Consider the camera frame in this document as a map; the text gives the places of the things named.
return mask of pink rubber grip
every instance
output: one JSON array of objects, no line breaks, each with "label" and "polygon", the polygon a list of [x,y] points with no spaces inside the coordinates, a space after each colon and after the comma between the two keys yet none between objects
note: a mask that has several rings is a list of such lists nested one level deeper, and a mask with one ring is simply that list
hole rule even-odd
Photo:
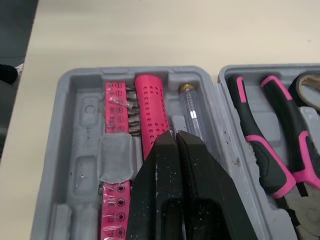
[{"label": "pink rubber grip", "polygon": [[147,158],[158,136],[169,129],[161,78],[141,75],[135,79],[140,106],[143,157]]}]

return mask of pliers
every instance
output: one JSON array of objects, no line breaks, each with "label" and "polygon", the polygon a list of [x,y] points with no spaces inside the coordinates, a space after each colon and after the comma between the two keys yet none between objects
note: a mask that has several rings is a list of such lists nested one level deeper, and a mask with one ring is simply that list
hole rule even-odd
[{"label": "pliers", "polygon": [[285,133],[289,171],[255,122],[243,78],[233,76],[227,84],[245,140],[253,148],[259,166],[261,186],[276,199],[280,208],[288,211],[298,237],[304,230],[319,237],[320,156],[290,93],[276,76],[268,76],[260,82]]},{"label": "pliers", "polygon": [[256,240],[232,178],[197,136],[158,136],[132,184],[127,240]]}]

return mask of white table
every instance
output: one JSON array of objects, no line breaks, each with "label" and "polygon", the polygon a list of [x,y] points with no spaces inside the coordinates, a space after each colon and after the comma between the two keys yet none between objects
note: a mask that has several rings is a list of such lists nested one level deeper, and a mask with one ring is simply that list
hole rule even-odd
[{"label": "white table", "polygon": [[317,0],[39,0],[0,165],[0,239],[28,240],[56,86],[80,67],[320,62]]}]

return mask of gray plastic case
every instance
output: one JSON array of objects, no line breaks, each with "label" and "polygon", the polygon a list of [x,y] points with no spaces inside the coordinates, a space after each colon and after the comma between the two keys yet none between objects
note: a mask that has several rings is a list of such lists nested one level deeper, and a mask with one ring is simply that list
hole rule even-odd
[{"label": "gray plastic case", "polygon": [[[272,73],[280,75],[288,86],[310,68],[320,69],[310,65],[230,66],[221,70],[218,84],[213,84],[204,70],[194,66],[102,67],[67,72],[57,86],[30,239],[93,240],[99,235],[97,216],[102,199],[98,195],[97,159],[99,139],[105,132],[101,107],[104,83],[119,81],[133,86],[136,76],[142,74],[163,79],[165,108],[174,131],[186,131],[178,88],[185,83],[196,86],[208,150],[232,177],[258,239],[296,239],[287,212],[277,209],[259,184],[259,169],[242,135],[225,76],[243,75],[258,125],[277,153],[286,158],[277,118],[259,94],[257,81]],[[260,106],[264,113],[258,111]],[[266,132],[270,124],[275,129]],[[133,137],[133,141],[133,151],[141,156],[140,138]]]},{"label": "gray plastic case", "polygon": [[[248,103],[253,117],[262,131],[265,138],[269,141],[279,157],[288,165],[288,155],[286,141],[279,120],[269,105],[260,88],[260,81],[268,75],[276,75],[288,88],[293,80],[303,73],[320,74],[318,64],[270,64],[270,65],[234,65],[224,67],[218,75],[218,84],[215,86],[217,101],[219,106],[226,112],[227,117],[220,121],[220,125],[225,123],[228,129],[226,132],[236,137],[237,155],[235,159],[240,158],[247,168],[247,178],[252,181],[252,192],[260,203],[260,209],[268,228],[269,236],[273,239],[297,239],[288,214],[278,209],[275,201],[265,194],[259,184],[259,169],[252,151],[252,148],[246,143],[241,131],[240,119],[236,109],[233,106],[226,80],[232,75],[241,75],[243,77]],[[304,91],[312,92],[310,88],[304,88]]]}]

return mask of tool kit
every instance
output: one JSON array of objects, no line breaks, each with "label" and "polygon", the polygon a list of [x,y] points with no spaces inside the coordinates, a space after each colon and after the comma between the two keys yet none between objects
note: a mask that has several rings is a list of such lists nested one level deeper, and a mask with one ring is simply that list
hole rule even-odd
[{"label": "tool kit", "polygon": [[57,86],[31,240],[319,240],[320,65],[101,67]]}]

